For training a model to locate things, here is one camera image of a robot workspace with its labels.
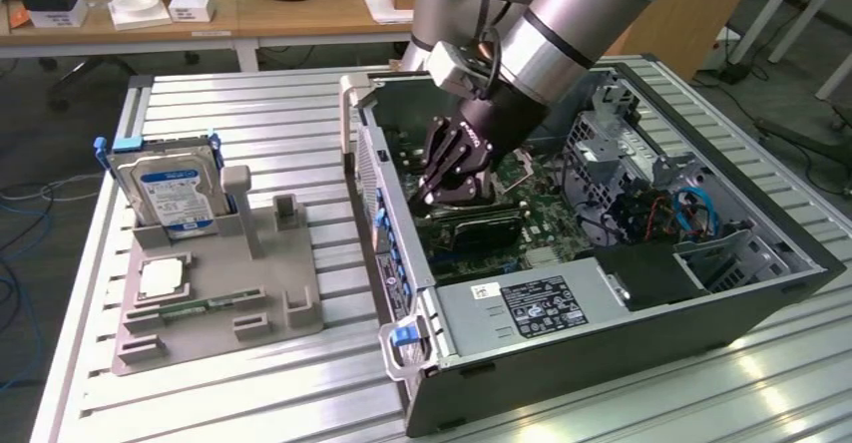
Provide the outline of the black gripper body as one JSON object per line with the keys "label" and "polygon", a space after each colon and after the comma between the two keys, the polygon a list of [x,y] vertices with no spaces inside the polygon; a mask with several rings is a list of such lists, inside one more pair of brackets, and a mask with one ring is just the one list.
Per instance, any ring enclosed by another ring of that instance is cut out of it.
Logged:
{"label": "black gripper body", "polygon": [[476,136],[491,144],[491,156],[502,158],[542,124],[550,107],[520,90],[496,90],[487,99],[463,100],[459,112]]}

